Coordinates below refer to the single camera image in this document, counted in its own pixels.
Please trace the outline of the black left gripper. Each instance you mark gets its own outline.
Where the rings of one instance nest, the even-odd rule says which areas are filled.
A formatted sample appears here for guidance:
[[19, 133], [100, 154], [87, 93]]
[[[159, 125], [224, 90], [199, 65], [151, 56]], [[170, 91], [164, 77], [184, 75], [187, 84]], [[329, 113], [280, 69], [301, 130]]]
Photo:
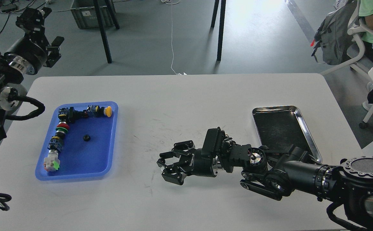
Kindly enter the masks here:
[[39, 45], [32, 40], [44, 40], [44, 21], [52, 9], [43, 7], [42, 9], [29, 8], [17, 17], [16, 25], [21, 28], [26, 36], [17, 40], [4, 54], [8, 64], [18, 69], [21, 74], [35, 75], [44, 66], [52, 68], [61, 58], [60, 45], [64, 42], [64, 37], [57, 36], [50, 45], [46, 47], [47, 54]]

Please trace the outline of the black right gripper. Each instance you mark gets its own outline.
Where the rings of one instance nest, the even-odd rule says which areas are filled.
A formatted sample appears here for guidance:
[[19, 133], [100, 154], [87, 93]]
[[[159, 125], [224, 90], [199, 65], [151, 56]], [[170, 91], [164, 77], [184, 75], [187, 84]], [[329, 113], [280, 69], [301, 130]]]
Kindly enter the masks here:
[[[177, 158], [178, 161], [167, 164], [167, 159]], [[213, 168], [214, 159], [204, 159], [202, 149], [195, 149], [192, 140], [175, 143], [171, 151], [160, 153], [157, 160], [165, 181], [183, 185], [190, 175], [216, 177], [218, 170]]]

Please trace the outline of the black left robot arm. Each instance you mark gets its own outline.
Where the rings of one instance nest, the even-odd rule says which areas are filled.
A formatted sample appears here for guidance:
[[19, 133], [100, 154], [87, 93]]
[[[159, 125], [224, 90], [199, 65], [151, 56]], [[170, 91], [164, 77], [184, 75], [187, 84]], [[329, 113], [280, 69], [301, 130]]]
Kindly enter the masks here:
[[52, 68], [61, 58], [60, 45], [64, 38], [57, 36], [51, 43], [45, 36], [44, 21], [52, 9], [27, 8], [17, 18], [16, 25], [24, 36], [4, 54], [0, 52], [0, 141], [7, 137], [5, 120], [29, 120], [45, 110], [40, 101], [22, 96], [16, 87], [24, 75], [35, 75], [42, 67]]

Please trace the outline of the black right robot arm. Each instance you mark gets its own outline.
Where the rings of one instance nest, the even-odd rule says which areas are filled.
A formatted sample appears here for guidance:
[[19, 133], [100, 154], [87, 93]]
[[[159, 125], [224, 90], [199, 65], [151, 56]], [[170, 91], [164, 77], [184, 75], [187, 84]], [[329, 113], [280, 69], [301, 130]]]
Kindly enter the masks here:
[[307, 151], [239, 145], [220, 127], [208, 129], [202, 148], [175, 143], [157, 165], [165, 181], [183, 185], [190, 175], [216, 177], [242, 167], [242, 187], [280, 201], [294, 190], [329, 200], [329, 219], [350, 231], [373, 231], [373, 156], [342, 159], [338, 166], [318, 163]]

